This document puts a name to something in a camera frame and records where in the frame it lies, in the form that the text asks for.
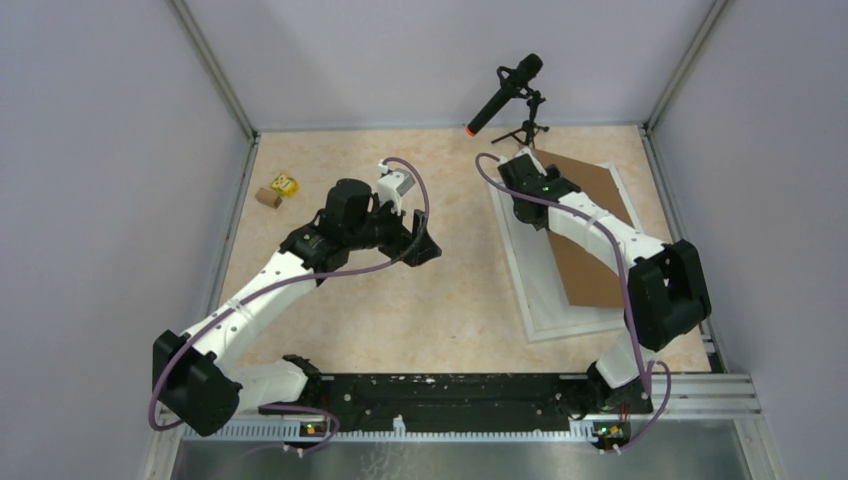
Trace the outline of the brown cardboard backing board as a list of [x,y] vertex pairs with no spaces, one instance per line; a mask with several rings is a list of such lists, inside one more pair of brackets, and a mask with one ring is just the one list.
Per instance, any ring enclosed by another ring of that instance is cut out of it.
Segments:
[[[536,157],[547,167],[555,165],[561,175],[578,185],[594,203],[628,225],[633,224],[611,171],[603,166],[538,150]],[[619,277],[602,261],[575,242],[550,233],[549,244],[569,303],[580,307],[623,307]]]

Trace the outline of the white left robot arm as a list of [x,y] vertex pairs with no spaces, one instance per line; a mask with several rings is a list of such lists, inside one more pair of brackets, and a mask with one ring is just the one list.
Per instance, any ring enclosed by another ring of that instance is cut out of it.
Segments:
[[382,175],[375,187],[339,180],[325,205],[292,231],[260,271],[223,306],[181,333],[166,330],[152,346],[152,400],[202,436],[219,431],[238,412],[285,402],[297,413],[319,404],[316,369],[288,355],[270,366],[241,367],[239,358],[296,300],[325,280],[346,275],[351,253],[375,249],[390,264],[410,267],[440,256],[417,209],[404,225],[403,196],[416,185],[404,170]]

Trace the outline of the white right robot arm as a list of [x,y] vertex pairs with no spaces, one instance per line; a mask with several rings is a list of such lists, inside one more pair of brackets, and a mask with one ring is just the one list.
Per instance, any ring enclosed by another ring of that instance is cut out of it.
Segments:
[[627,331],[594,363],[598,377],[586,385],[589,404],[612,412],[626,400],[627,384],[648,382],[659,352],[711,315],[699,252],[687,240],[638,231],[530,149],[499,158],[497,170],[493,185],[511,197],[519,222],[572,241],[618,278]]

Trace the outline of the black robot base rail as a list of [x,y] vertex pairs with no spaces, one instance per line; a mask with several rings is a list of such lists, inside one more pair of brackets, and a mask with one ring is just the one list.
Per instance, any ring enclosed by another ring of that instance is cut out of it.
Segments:
[[652,401],[633,380],[613,389],[595,368],[560,373],[322,374],[295,407],[335,415],[341,430],[387,431],[400,419],[412,433],[566,431],[591,415],[649,414]]

